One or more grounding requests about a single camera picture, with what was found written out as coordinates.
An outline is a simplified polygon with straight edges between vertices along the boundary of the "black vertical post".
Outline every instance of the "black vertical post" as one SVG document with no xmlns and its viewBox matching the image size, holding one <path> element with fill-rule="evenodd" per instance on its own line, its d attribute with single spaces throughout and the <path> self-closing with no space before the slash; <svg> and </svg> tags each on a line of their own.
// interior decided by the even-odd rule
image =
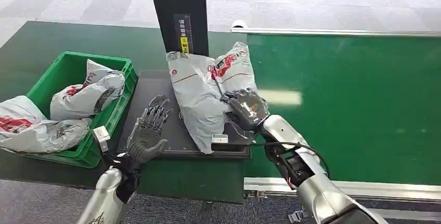
<svg viewBox="0 0 441 224">
<path fill-rule="evenodd" d="M 153 0 L 165 50 L 209 55 L 206 0 Z"/>
</svg>

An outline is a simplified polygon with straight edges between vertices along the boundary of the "green plastic crate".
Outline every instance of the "green plastic crate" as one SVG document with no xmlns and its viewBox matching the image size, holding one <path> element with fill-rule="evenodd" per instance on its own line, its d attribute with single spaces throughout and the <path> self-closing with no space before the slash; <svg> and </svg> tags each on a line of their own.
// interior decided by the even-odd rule
<svg viewBox="0 0 441 224">
<path fill-rule="evenodd" d="M 124 73 L 123 94 L 107 106 L 104 111 L 95 115 L 90 125 L 90 129 L 103 125 L 110 136 L 113 134 L 120 135 L 121 133 L 114 133 L 114 131 L 135 90 L 138 79 L 129 59 L 65 51 L 58 56 L 26 96 L 49 119 L 52 96 L 69 85 L 84 82 L 87 59 Z M 76 150 L 69 149 L 51 154 L 24 154 L 23 156 L 84 168 L 96 167 L 101 158 L 98 146 L 94 143 L 90 131 L 81 139 Z"/>
</svg>

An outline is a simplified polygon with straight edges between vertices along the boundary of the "black cable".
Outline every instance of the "black cable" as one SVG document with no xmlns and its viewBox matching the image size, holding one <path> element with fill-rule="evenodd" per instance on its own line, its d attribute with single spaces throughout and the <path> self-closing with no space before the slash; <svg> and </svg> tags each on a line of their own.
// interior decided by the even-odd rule
<svg viewBox="0 0 441 224">
<path fill-rule="evenodd" d="M 328 175 L 328 178 L 331 179 L 331 176 L 329 174 L 329 167 L 326 164 L 325 160 L 323 159 L 323 156 L 321 156 L 321 154 L 318 153 L 318 151 L 316 151 L 315 149 L 313 149 L 307 145 L 300 144 L 300 143 L 292 143 L 292 142 L 266 142 L 266 143 L 252 143 L 252 144 L 250 144 L 250 146 L 257 147 L 257 146 L 269 146 L 269 145 L 279 145 L 279 144 L 289 144 L 289 145 L 293 145 L 293 146 L 297 146 L 297 147 L 302 147 L 302 148 L 305 148 L 307 150 L 314 152 L 314 154 L 316 154 L 318 156 L 318 158 L 323 162 L 323 165 L 325 166 L 325 170 Z"/>
</svg>

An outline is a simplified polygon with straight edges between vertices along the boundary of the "black scale platform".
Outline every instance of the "black scale platform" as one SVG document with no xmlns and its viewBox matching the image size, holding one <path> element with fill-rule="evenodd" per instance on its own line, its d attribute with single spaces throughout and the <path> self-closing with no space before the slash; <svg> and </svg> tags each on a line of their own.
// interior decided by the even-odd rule
<svg viewBox="0 0 441 224">
<path fill-rule="evenodd" d="M 234 128 L 225 124 L 224 134 L 228 135 L 228 143 L 212 144 L 212 154 L 205 155 L 200 152 L 193 139 L 185 128 L 184 121 L 179 118 L 179 105 L 173 93 L 172 82 L 168 71 L 141 71 L 138 83 L 133 94 L 123 132 L 119 140 L 118 150 L 125 150 L 127 138 L 132 132 L 136 118 L 140 117 L 148 103 L 157 95 L 167 93 L 170 99 L 170 108 L 173 112 L 162 128 L 162 138 L 168 140 L 161 157 L 187 157 L 211 159 L 249 159 L 252 139 L 245 139 L 238 135 Z M 251 133 L 243 132 L 242 135 L 250 137 Z"/>
</svg>

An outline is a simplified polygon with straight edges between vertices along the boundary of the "gray glove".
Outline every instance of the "gray glove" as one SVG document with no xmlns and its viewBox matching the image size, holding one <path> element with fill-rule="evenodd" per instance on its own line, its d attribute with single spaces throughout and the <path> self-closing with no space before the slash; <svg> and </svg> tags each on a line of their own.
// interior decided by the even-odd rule
<svg viewBox="0 0 441 224">
<path fill-rule="evenodd" d="M 173 110 L 167 108 L 169 101 L 166 94 L 154 97 L 142 116 L 136 119 L 127 140 L 127 153 L 135 168 L 162 154 L 167 142 L 166 139 L 161 139 L 162 126 Z"/>
</svg>

